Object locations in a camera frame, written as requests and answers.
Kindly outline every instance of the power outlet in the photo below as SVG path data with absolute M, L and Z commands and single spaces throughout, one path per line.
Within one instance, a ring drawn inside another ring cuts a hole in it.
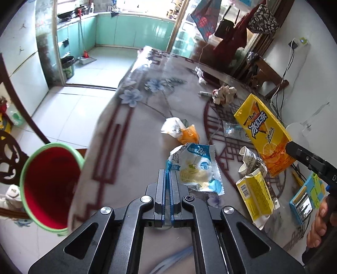
M 308 44 L 308 40 L 305 39 L 304 37 L 298 39 L 298 38 L 294 38 L 292 41 L 290 41 L 290 43 L 288 44 L 289 47 L 291 47 L 293 50 L 295 49 L 299 49 L 305 45 Z

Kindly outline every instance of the human hand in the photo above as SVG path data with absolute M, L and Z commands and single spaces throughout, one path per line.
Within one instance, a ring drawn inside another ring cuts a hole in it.
M 319 206 L 319 210 L 316 213 L 315 220 L 312 222 L 311 230 L 307 234 L 307 247 L 313 248 L 318 247 L 322 241 L 322 236 L 325 235 L 327 231 L 327 225 L 323 221 L 324 216 L 328 212 L 327 197 L 322 200 Z M 337 213 L 331 214 L 330 223 L 333 226 L 337 226 Z

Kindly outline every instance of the round table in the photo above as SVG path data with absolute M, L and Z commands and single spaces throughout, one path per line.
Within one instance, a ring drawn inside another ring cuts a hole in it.
M 200 96 L 199 91 L 211 92 L 214 86 L 198 83 L 196 66 L 235 87 L 238 98 L 223 108 L 215 106 L 211 98 Z M 248 87 L 229 75 L 146 46 L 99 118 L 74 194 L 69 228 L 73 231 L 103 206 L 115 209 L 127 206 L 143 196 L 149 184 L 157 182 L 158 171 L 165 168 L 170 151 L 181 145 L 160 132 L 165 117 L 172 116 L 194 124 L 200 144 L 216 146 L 225 194 L 215 206 L 231 205 L 250 219 L 233 184 L 240 179 L 240 148 L 245 145 L 254 150 L 254 147 L 251 143 L 226 138 L 222 125 L 222 121 L 236 123 L 233 113 L 249 94 Z M 305 229 L 296 224 L 288 204 L 296 184 L 289 171 L 286 179 L 282 173 L 268 180 L 279 195 L 281 208 L 269 218 L 265 231 L 288 251 Z M 159 262 L 191 244 L 190 228 L 145 228 L 139 273 L 149 273 Z M 176 272 L 195 273 L 193 256 L 166 273 Z

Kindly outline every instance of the window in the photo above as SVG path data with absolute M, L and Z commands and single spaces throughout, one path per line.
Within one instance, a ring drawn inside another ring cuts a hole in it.
M 57 14 L 62 14 L 74 10 L 80 6 L 79 0 L 58 0 L 57 1 Z

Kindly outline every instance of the yellow drink carton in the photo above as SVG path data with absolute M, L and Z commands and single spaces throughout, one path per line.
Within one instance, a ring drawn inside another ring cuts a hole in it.
M 274 204 L 259 169 L 236 183 L 253 223 L 262 229 L 273 213 Z
M 290 136 L 259 98 L 249 95 L 234 117 L 252 140 L 272 177 L 295 162 L 285 152 Z

